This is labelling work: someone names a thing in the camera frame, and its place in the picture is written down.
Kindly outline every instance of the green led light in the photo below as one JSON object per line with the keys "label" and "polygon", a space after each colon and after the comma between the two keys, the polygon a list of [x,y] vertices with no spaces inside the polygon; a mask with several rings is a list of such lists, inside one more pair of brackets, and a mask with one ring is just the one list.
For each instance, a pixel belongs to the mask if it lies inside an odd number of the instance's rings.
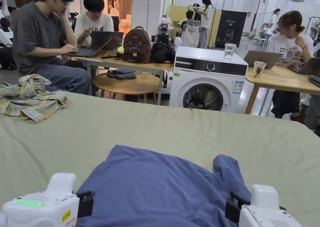
{"label": "green led light", "polygon": [[32,203],[32,202],[23,202],[23,201],[19,201],[18,204],[28,204],[28,205],[44,205],[41,203]]}

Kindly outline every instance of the round wooden stool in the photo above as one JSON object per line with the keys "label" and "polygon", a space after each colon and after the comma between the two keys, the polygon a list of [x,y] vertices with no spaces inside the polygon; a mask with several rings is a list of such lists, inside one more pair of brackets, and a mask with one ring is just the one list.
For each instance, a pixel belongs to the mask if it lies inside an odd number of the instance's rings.
{"label": "round wooden stool", "polygon": [[101,89],[101,97],[104,92],[113,93],[113,99],[117,94],[143,95],[143,102],[147,103],[147,94],[153,93],[153,99],[157,104],[156,92],[159,90],[159,78],[151,74],[135,73],[136,79],[109,78],[108,74],[100,74],[92,79],[92,83]]}

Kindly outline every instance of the washing machine door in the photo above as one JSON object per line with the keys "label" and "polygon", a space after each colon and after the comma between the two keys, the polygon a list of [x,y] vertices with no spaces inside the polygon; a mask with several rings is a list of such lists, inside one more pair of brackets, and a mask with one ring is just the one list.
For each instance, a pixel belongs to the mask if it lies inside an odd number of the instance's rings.
{"label": "washing machine door", "polygon": [[178,106],[184,108],[228,111],[230,102],[230,92],[221,79],[214,78],[198,78],[188,82],[178,97]]}

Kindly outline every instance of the brown backpack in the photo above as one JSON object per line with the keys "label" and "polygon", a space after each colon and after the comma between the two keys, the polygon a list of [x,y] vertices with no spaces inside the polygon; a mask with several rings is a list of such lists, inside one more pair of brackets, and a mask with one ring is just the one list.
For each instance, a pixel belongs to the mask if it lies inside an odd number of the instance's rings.
{"label": "brown backpack", "polygon": [[149,64],[151,46],[149,35],[143,27],[130,30],[123,40],[123,60],[130,63]]}

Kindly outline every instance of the laptop keyboard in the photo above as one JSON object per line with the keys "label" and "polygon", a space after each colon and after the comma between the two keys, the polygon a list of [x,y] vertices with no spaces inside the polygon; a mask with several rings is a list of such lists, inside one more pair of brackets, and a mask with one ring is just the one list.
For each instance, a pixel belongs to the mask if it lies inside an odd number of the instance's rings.
{"label": "laptop keyboard", "polygon": [[95,49],[81,49],[79,48],[78,55],[91,56],[96,50]]}

